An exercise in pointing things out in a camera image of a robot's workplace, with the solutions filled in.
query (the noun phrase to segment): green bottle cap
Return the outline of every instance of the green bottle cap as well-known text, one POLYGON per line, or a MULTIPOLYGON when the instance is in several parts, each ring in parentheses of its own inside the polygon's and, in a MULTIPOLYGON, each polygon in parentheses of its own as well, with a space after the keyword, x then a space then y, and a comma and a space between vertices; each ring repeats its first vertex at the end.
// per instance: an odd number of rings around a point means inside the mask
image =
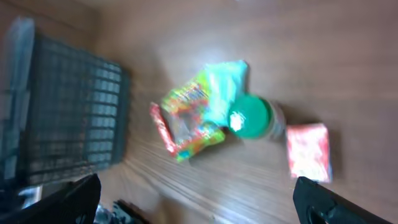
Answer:
POLYGON ((258 138, 267 131, 271 116, 271 109, 262 99, 243 95, 229 108, 228 127, 241 138, 258 138))

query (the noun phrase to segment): wood grain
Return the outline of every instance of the wood grain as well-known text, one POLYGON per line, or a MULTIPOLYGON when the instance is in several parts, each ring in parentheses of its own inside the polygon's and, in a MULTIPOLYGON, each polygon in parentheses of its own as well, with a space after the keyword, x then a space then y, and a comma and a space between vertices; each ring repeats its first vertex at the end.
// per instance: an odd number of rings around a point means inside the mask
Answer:
MULTIPOLYGON (((334 170, 327 188, 398 222, 398 2, 118 1, 103 13, 98 53, 132 73, 125 160, 99 174, 101 201, 149 213, 166 195, 205 220, 298 223, 286 148, 264 139, 169 157, 151 101, 206 63, 245 59, 251 93, 276 100, 288 122, 323 122, 334 170)), ((187 217, 181 223, 197 223, 187 217)))

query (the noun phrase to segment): black plastic crate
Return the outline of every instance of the black plastic crate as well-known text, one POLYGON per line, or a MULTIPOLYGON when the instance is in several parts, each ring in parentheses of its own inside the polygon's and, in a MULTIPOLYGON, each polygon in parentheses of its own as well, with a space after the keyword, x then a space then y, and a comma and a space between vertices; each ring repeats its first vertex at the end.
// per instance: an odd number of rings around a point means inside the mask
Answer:
MULTIPOLYGON (((19 44, 28 43, 27 38, 22 37, 19 44)), ((22 106, 11 105, 11 114, 22 111, 24 127, 17 130, 14 122, 14 128, 8 124, 3 130, 3 152, 7 142, 17 141, 8 148, 18 148, 14 151, 18 179, 37 185, 119 162, 129 109, 129 75, 116 63, 38 32, 33 43, 25 87, 10 90, 14 98, 21 95, 22 106)), ((24 80, 14 72, 13 77, 24 80)))

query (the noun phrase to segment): red package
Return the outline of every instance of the red package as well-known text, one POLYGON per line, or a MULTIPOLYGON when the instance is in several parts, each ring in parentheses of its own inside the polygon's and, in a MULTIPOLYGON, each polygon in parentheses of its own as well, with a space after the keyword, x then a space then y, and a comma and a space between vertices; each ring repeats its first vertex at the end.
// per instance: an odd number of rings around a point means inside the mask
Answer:
POLYGON ((328 130, 323 124, 287 127, 290 176, 331 182, 328 130))

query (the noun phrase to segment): colorful snack package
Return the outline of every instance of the colorful snack package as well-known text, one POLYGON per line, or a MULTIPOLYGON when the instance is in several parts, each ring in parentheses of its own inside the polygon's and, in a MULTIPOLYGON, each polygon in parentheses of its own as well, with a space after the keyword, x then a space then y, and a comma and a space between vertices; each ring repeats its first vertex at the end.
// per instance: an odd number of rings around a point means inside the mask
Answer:
POLYGON ((300 176, 329 183, 332 180, 328 130, 323 124, 287 127, 291 178, 300 176))
POLYGON ((166 148, 178 161, 224 141, 221 127, 228 124, 231 103, 243 94, 246 69, 242 60, 207 65, 184 86, 171 90, 160 108, 151 106, 166 148))

